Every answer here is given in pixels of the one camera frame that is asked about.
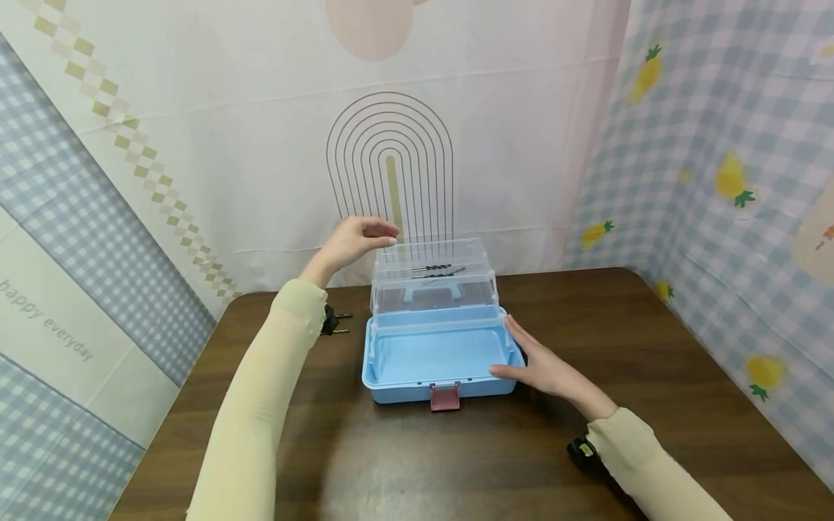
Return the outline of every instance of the pink latch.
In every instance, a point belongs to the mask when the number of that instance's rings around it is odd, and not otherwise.
[[[431,391],[431,412],[456,411],[460,409],[460,382],[455,385],[436,387],[433,383],[429,387]]]

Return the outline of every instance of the beige sleeve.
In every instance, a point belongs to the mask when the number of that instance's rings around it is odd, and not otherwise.
[[[189,521],[269,519],[275,456],[289,399],[319,337],[327,293],[292,280],[272,302],[214,421]]]
[[[652,521],[730,519],[630,410],[620,408],[610,418],[591,422],[588,431],[611,477]]]

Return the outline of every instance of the blue gingham fabric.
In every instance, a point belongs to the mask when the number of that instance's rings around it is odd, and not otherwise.
[[[784,383],[751,399],[834,487],[834,287],[790,250],[834,171],[834,61],[814,57],[824,42],[832,1],[632,0],[565,266],[671,284],[671,309],[748,395],[747,361],[780,359]],[[659,80],[632,104],[657,43]],[[755,190],[744,208],[716,193],[728,153]],[[583,250],[606,220],[614,229]]]
[[[0,206],[182,385],[215,321],[0,36]]]
[[[0,521],[107,518],[143,450],[0,357]]]
[[[214,319],[2,36],[0,206],[184,382]],[[0,521],[105,519],[142,454],[0,356]]]

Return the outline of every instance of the toolbox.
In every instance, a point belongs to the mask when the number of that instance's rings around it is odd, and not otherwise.
[[[377,403],[507,394],[515,381],[493,363],[524,366],[499,305],[495,271],[478,238],[398,244],[379,250],[371,284],[362,382]]]

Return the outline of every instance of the pink circle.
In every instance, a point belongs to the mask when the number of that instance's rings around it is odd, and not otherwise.
[[[394,56],[411,33],[414,0],[327,0],[327,21],[342,47],[360,60]]]

